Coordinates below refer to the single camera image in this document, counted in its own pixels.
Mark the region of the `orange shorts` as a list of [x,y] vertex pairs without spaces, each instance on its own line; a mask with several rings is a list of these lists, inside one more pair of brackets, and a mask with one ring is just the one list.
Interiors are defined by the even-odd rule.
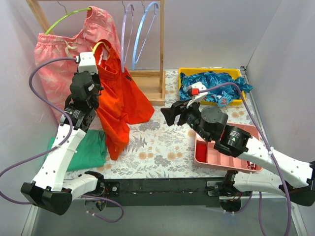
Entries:
[[99,47],[94,54],[103,87],[96,113],[106,134],[110,158],[117,160],[129,143],[129,125],[148,122],[155,109],[129,71],[122,72],[115,48],[109,41],[105,42],[110,51]]

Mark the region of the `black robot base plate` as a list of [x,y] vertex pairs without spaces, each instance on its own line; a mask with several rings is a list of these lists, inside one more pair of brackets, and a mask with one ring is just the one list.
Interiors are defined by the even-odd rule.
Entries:
[[241,209],[246,193],[228,195],[221,187],[221,177],[108,179],[100,184],[102,197],[124,207],[206,206],[229,212]]

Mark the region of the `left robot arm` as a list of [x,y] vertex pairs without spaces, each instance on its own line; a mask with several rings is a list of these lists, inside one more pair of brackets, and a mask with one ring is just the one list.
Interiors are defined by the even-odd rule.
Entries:
[[102,89],[97,73],[74,74],[71,94],[64,107],[71,120],[62,116],[53,143],[55,150],[47,155],[32,182],[25,182],[21,187],[21,193],[34,206],[63,215],[74,199],[84,194],[98,197],[104,193],[104,177],[100,173],[86,171],[73,180],[64,179],[71,159],[96,115]]

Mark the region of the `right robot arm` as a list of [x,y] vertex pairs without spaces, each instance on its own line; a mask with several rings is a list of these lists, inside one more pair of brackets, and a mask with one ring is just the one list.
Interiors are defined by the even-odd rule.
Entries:
[[270,171],[267,176],[227,171],[219,184],[220,194],[258,191],[289,196],[289,201],[302,206],[315,202],[315,164],[291,158],[271,150],[249,132],[228,124],[228,115],[219,107],[199,109],[200,104],[189,100],[177,101],[169,108],[161,108],[168,126],[188,124],[204,141],[214,142],[219,153],[250,161]]

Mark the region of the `yellow hanger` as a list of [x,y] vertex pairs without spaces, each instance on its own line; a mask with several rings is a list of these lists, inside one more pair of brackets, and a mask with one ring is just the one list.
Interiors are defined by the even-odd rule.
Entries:
[[106,49],[106,51],[110,51],[110,47],[107,45],[107,43],[105,42],[106,39],[108,39],[108,34],[107,35],[104,35],[104,37],[102,37],[95,45],[94,47],[92,48],[92,52],[93,54],[96,53],[97,49],[99,47],[104,47]]

